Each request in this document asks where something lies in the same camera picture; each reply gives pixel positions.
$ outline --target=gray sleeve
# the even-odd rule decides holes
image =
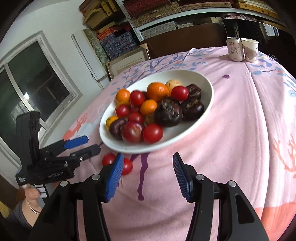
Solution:
[[[13,212],[6,218],[7,221],[11,223],[18,223],[24,228],[32,229],[32,226],[26,220],[23,212],[22,212],[22,201],[19,202]]]

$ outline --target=floral tablecloth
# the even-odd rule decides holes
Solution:
[[[113,241],[185,240],[194,204],[181,195],[172,165],[175,152],[212,181],[235,180],[271,241],[290,224],[296,213],[296,80],[263,53],[254,64],[230,61],[227,54],[227,47],[191,49],[137,64],[117,76],[66,132],[64,139],[87,135],[87,145],[101,146],[100,155],[81,162],[71,179],[84,181],[99,173],[106,153],[114,152],[102,143],[99,123],[119,89],[169,69],[198,71],[213,84],[212,109],[190,135],[155,152],[125,154],[133,171],[103,205]],[[81,203],[78,220],[83,226]],[[215,203],[211,240],[217,227]],[[80,236],[85,239],[83,229]]]

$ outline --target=paper cup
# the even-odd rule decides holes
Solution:
[[[233,61],[243,61],[244,51],[242,48],[242,42],[239,38],[227,37],[226,45],[228,49],[228,56]]]
[[[245,60],[255,63],[258,56],[259,42],[253,39],[241,39],[244,48]]]

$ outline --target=bracelet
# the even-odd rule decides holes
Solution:
[[[34,213],[36,213],[36,214],[38,214],[38,215],[40,214],[40,212],[36,211],[35,209],[33,209],[33,208],[30,206],[30,203],[29,203],[28,199],[27,199],[27,203],[28,203],[30,209],[31,209]]]

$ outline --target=red cherry tomato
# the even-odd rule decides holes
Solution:
[[[134,112],[140,113],[140,106],[132,106],[131,113],[134,113]]]
[[[151,123],[143,130],[144,141],[148,144],[158,142],[163,137],[163,129],[156,123]]]
[[[133,163],[129,159],[125,158],[121,175],[124,176],[129,174],[132,171],[132,169],[133,169]]]
[[[183,101],[188,98],[189,91],[184,86],[176,86],[172,89],[171,95],[173,99]]]
[[[115,155],[113,153],[106,154],[102,159],[102,165],[106,166],[112,164],[115,160]]]
[[[134,112],[130,114],[130,116],[128,117],[128,121],[144,123],[144,117],[140,113]]]
[[[130,107],[127,105],[120,105],[117,107],[116,109],[116,115],[120,118],[125,118],[128,117],[129,113],[130,113]]]
[[[130,102],[135,106],[140,106],[145,101],[145,96],[141,91],[133,91],[130,95]]]
[[[128,143],[139,143],[143,139],[143,129],[143,123],[130,121],[122,129],[122,139]]]

